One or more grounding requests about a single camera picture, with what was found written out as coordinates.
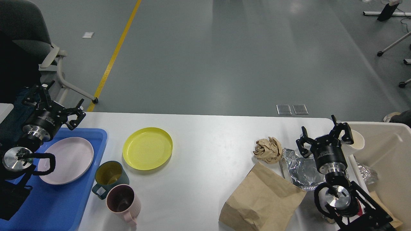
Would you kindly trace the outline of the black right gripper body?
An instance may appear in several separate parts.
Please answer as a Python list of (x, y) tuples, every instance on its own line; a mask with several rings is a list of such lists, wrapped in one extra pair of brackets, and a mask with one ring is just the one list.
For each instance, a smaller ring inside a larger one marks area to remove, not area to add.
[(321, 174), (345, 172), (347, 162), (342, 152), (341, 141), (331, 136), (320, 136), (311, 145), (317, 171)]

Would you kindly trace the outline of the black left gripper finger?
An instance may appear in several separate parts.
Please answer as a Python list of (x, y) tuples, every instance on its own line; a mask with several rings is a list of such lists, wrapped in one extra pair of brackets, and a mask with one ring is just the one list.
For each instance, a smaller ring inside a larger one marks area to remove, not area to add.
[(49, 89), (54, 83), (55, 81), (53, 80), (42, 85), (35, 84), (25, 98), (23, 98), (22, 104), (39, 109), (52, 108), (53, 101), (50, 97)]
[[(75, 107), (63, 109), (63, 123), (69, 130), (74, 130), (80, 122), (85, 118), (86, 113), (82, 109), (84, 99), (82, 98)], [(76, 116), (76, 118), (69, 120), (69, 116)]]

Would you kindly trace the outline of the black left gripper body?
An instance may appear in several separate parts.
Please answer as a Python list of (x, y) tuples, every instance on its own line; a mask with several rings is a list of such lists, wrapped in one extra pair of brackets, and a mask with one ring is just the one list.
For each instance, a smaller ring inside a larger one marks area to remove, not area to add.
[(27, 138), (52, 140), (71, 114), (59, 103), (39, 103), (27, 120)]

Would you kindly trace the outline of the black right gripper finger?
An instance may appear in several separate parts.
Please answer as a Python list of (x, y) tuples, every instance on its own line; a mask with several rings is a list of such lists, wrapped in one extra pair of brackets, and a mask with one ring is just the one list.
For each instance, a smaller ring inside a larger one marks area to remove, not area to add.
[(341, 144), (354, 144), (355, 142), (349, 124), (337, 120), (334, 115), (331, 115), (331, 119), (334, 123), (334, 127), (330, 130), (329, 136), (332, 139), (338, 140)]
[(302, 128), (302, 134), (300, 138), (296, 140), (297, 148), (300, 154), (307, 159), (311, 155), (311, 151), (304, 147), (304, 144), (312, 145), (314, 143), (314, 139), (310, 138), (307, 134), (307, 130), (304, 126)]

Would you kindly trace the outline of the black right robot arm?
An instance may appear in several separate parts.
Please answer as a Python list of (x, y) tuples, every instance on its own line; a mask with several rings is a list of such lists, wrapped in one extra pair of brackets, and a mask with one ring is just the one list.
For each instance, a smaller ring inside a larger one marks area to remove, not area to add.
[(341, 231), (394, 231), (393, 218), (358, 183), (349, 180), (342, 146), (352, 146), (356, 140), (348, 123), (334, 115), (331, 118), (334, 126), (329, 133), (313, 139), (302, 127), (296, 140), (300, 154), (306, 159), (313, 156), (317, 172), (325, 177), (314, 190), (316, 208)]

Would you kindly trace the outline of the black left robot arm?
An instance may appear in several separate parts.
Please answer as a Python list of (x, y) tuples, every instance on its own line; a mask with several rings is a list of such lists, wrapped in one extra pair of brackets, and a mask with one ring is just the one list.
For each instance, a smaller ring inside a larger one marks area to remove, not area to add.
[(22, 136), (1, 155), (1, 219), (10, 220), (21, 208), (33, 189), (28, 185), (33, 175), (44, 176), (55, 170), (55, 155), (38, 153), (40, 146), (53, 140), (64, 124), (74, 130), (86, 116), (81, 108), (84, 99), (72, 108), (53, 101), (49, 94), (53, 84), (51, 81), (31, 88), (22, 104), (35, 109), (22, 124)]

